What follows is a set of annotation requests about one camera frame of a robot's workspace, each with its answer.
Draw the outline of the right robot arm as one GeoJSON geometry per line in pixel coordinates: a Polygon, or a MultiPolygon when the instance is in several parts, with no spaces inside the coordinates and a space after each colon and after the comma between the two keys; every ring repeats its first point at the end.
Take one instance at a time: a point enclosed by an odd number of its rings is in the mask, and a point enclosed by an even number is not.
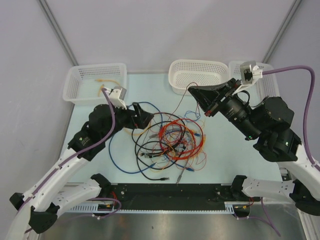
{"type": "Polygon", "coordinates": [[[300,211],[319,216],[320,173],[309,161],[305,144],[291,129],[294,112],[279,96],[268,97],[251,108],[238,96],[240,87],[241,81],[232,78],[218,85],[193,85],[187,90],[205,116],[221,113],[245,140],[256,141],[253,148],[265,160],[285,168],[295,179],[270,181],[237,175],[231,184],[231,196],[237,201],[245,197],[289,201],[300,211]]]}

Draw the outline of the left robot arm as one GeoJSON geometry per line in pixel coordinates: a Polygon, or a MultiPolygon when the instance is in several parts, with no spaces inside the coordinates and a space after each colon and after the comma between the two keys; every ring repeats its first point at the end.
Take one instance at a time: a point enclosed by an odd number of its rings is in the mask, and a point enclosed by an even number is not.
{"type": "Polygon", "coordinates": [[[133,103],[133,109],[112,103],[97,105],[41,180],[24,193],[16,192],[10,197],[17,214],[6,239],[22,240],[31,230],[44,233],[70,208],[90,199],[107,199],[111,188],[100,173],[63,195],[59,192],[75,173],[105,148],[108,139],[124,128],[143,130],[153,117],[153,113],[143,110],[137,102],[133,103]]]}

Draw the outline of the middle white plastic basket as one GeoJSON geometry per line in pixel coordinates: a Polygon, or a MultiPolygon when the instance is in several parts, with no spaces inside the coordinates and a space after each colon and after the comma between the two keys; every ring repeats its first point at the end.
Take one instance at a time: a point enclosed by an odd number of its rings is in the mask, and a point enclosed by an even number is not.
{"type": "Polygon", "coordinates": [[[178,95],[188,95],[190,86],[219,85],[228,79],[227,65],[218,61],[179,59],[171,63],[168,71],[168,82],[178,95]]]}

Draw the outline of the white plastic basket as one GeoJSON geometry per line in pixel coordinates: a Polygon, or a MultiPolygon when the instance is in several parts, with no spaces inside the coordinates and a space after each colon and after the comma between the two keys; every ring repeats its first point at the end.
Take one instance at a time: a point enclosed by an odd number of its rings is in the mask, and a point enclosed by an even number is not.
{"type": "MultiPolygon", "coordinates": [[[[244,63],[243,60],[233,60],[228,64],[229,78],[241,80],[240,65],[244,63]]],[[[250,94],[249,105],[255,107],[265,97],[279,97],[279,87],[277,78],[274,74],[269,74],[259,79],[257,83],[246,90],[250,94]]]]}
{"type": "Polygon", "coordinates": [[[73,66],[69,69],[62,98],[75,105],[99,105],[106,99],[102,88],[127,89],[127,66],[124,63],[105,63],[73,66]]]}
{"type": "Polygon", "coordinates": [[[179,59],[171,63],[168,71],[168,82],[178,95],[188,95],[190,86],[219,85],[228,79],[227,65],[218,61],[179,59]]]}

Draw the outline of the right white plastic basket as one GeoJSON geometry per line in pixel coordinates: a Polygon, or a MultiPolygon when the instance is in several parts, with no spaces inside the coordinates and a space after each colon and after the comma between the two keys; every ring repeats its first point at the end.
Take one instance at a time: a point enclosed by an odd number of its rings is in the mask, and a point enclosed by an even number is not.
{"type": "MultiPolygon", "coordinates": [[[[243,60],[233,60],[228,64],[229,78],[241,80],[240,65],[244,63],[243,60]]],[[[250,94],[249,105],[255,107],[265,97],[279,97],[279,87],[277,78],[274,74],[269,74],[259,79],[257,83],[246,90],[250,94]]]]}

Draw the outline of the left white plastic basket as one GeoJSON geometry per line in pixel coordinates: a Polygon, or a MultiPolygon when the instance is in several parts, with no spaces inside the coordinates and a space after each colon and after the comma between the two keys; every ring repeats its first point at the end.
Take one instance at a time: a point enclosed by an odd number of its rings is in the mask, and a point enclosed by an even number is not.
{"type": "Polygon", "coordinates": [[[99,105],[106,99],[102,88],[127,89],[127,66],[124,63],[105,63],[73,66],[69,69],[62,98],[75,105],[99,105]]]}

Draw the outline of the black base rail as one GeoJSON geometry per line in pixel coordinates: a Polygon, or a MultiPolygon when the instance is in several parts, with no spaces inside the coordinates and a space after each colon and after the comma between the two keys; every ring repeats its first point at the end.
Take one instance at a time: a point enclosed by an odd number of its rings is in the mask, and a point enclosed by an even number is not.
{"type": "Polygon", "coordinates": [[[98,197],[115,197],[125,210],[221,210],[227,202],[255,202],[230,185],[215,183],[118,183],[104,187],[98,197]]]}

